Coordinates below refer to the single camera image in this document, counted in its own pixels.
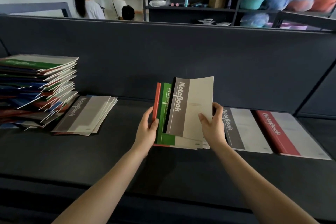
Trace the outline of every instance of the right hand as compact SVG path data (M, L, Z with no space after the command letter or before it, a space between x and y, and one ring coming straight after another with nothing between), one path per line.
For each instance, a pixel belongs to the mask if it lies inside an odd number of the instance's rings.
M212 117L211 122L202 113L198 114L202 124L203 135L211 148L215 148L217 145L228 146L225 139L224 123L222 121L223 107L216 102L213 102L212 106L216 108L216 113Z

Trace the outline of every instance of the right arm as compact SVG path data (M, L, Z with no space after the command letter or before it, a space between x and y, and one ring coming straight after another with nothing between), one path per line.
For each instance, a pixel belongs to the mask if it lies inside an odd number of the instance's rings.
M213 105L216 108L216 114L211 122L203 114L199 114L204 137L260 223L318 223L294 201L263 178L228 145L222 122L223 107L218 103Z

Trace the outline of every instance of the black table surface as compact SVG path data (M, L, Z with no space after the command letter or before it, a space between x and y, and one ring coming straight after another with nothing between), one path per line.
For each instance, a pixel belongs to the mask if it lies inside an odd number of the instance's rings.
M89 137L56 136L37 129L3 129L0 176L78 185L98 181L130 149L151 103L119 100L100 131ZM336 157L336 121L301 118ZM336 221L336 162L276 154L239 154L314 218ZM152 147L128 192L202 204L247 208L212 150Z

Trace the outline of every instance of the gray stripe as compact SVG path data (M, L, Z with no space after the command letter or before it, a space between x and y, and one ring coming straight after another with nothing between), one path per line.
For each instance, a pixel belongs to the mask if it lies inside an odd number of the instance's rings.
M67 132L77 120L90 99L91 97L80 96L53 131Z
M176 78L167 126L167 134L183 137L190 79Z
M227 135L227 141L229 145L233 149L245 150L245 146L240 137L237 125L229 107L224 107L222 120L225 125L225 134Z

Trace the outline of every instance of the red notebook spine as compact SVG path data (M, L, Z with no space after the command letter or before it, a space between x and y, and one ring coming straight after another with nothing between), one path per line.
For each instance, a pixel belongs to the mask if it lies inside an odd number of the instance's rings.
M158 82L157 85L156 85L156 93L155 93L155 100L154 100L154 107L153 107L152 122L156 119L156 116L158 115L160 90L161 90L161 83Z
M259 119L261 120L264 128L267 130L273 145L280 154L296 155L301 154L292 144L291 140L287 137L283 129L280 127L271 112L256 111Z

